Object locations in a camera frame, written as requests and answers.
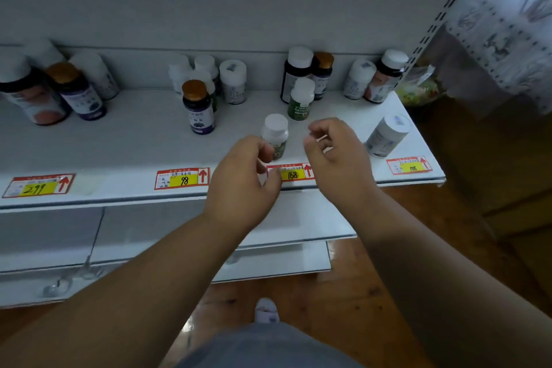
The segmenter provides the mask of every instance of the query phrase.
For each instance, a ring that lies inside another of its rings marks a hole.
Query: supplement bottle
[[[45,83],[44,74],[22,55],[0,59],[0,92],[38,125],[63,121],[70,113],[61,97]]]
[[[205,87],[207,88],[207,93],[211,98],[212,111],[216,112],[218,108],[218,103],[216,100],[216,88],[215,88],[214,82],[211,80],[211,75],[205,70],[201,70],[201,69],[191,70],[188,73],[188,78],[185,81],[188,81],[188,80],[201,80],[203,83],[205,83]]]
[[[288,140],[288,119],[279,113],[271,113],[264,120],[260,136],[274,148],[272,160],[281,159],[284,155],[285,143]]]
[[[382,103],[403,75],[404,66],[408,61],[409,56],[402,51],[386,50],[376,63],[377,71],[368,84],[364,99],[374,104]]]
[[[45,70],[50,86],[80,118],[99,120],[107,110],[85,76],[71,63],[56,63]]]
[[[239,60],[226,60],[220,63],[220,80],[223,83],[224,100],[230,105],[245,102],[245,82],[247,67]]]
[[[343,96],[353,101],[362,98],[375,72],[376,65],[368,57],[356,59],[343,84]]]
[[[400,114],[386,115],[364,145],[371,155],[387,157],[411,128],[412,124],[408,117]]]
[[[309,78],[297,78],[293,86],[287,114],[292,120],[306,120],[314,100],[314,82]]]
[[[191,130],[201,135],[211,133],[215,129],[215,113],[205,83],[196,79],[188,80],[182,85],[182,92]]]
[[[182,96],[182,85],[186,80],[189,80],[189,73],[192,68],[190,60],[185,54],[175,54],[169,62],[169,78],[173,84],[173,89],[176,93]]]
[[[280,99],[288,104],[295,80],[311,75],[314,54],[307,47],[292,47],[287,56],[284,63],[284,80],[281,83]]]
[[[83,72],[101,100],[108,101],[119,94],[119,86],[115,83],[115,79],[107,70],[107,66],[99,54],[91,52],[78,53],[71,57],[69,63]]]
[[[196,69],[202,69],[211,75],[211,80],[215,84],[216,94],[220,95],[223,92],[223,87],[220,84],[219,70],[215,65],[215,58],[209,54],[202,54],[194,58]]]
[[[329,76],[332,74],[334,57],[330,53],[314,53],[311,79],[314,81],[314,100],[319,101],[324,96]]]
[[[37,39],[23,47],[23,54],[32,66],[46,70],[52,64],[65,62],[66,59],[49,39]]]

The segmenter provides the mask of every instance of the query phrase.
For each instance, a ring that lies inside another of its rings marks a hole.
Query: forearm
[[[246,232],[203,215],[59,305],[0,348],[6,366],[157,367]]]
[[[552,321],[382,191],[344,210],[397,307],[441,366],[551,366]]]

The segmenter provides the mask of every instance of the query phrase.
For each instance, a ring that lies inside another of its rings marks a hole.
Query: person's right arm
[[[320,191],[353,226],[438,366],[552,367],[552,319],[383,193],[368,152],[343,121],[309,129],[304,146]]]

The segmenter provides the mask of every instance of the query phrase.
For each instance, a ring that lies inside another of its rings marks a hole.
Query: price tag
[[[310,163],[294,163],[285,165],[267,166],[267,169],[280,169],[282,182],[314,179],[313,168]]]
[[[211,177],[210,168],[167,169],[157,172],[155,190],[207,186]]]
[[[2,198],[61,195],[69,192],[76,174],[14,177]]]
[[[431,172],[433,169],[425,156],[403,157],[401,159],[387,159],[389,169],[394,175]]]

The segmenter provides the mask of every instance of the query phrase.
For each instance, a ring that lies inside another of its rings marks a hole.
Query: brown cap
[[[71,63],[55,63],[44,71],[55,83],[65,85],[81,76],[81,72]]]
[[[192,102],[200,101],[208,95],[207,87],[201,80],[188,80],[182,85],[182,92],[184,98]]]
[[[330,69],[334,64],[334,57],[330,53],[314,53],[314,55],[318,58],[321,69]]]

